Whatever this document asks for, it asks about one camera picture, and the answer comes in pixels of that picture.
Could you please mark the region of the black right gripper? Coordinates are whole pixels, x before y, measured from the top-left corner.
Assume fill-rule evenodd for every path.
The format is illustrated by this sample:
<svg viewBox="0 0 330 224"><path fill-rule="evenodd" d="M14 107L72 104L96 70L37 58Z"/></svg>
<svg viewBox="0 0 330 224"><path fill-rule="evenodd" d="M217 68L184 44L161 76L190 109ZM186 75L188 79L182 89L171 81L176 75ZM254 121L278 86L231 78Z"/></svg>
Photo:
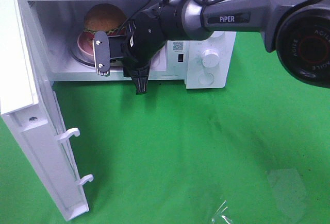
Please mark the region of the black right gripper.
<svg viewBox="0 0 330 224"><path fill-rule="evenodd" d="M108 36L110 59L122 62L124 77L132 79L136 87L136 95L145 94L155 48L152 45L155 25L129 20L124 27Z"/></svg>

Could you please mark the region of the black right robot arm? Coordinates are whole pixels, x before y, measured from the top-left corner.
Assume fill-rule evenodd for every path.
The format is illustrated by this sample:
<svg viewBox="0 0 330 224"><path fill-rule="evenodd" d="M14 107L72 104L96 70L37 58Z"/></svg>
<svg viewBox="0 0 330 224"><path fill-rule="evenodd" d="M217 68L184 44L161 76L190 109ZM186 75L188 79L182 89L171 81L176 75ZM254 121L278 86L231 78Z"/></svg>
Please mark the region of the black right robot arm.
<svg viewBox="0 0 330 224"><path fill-rule="evenodd" d="M329 87L329 0L159 2L140 11L125 35L109 37L109 60L121 61L145 93L151 58L167 41L201 41L214 31L258 32L290 75Z"/></svg>

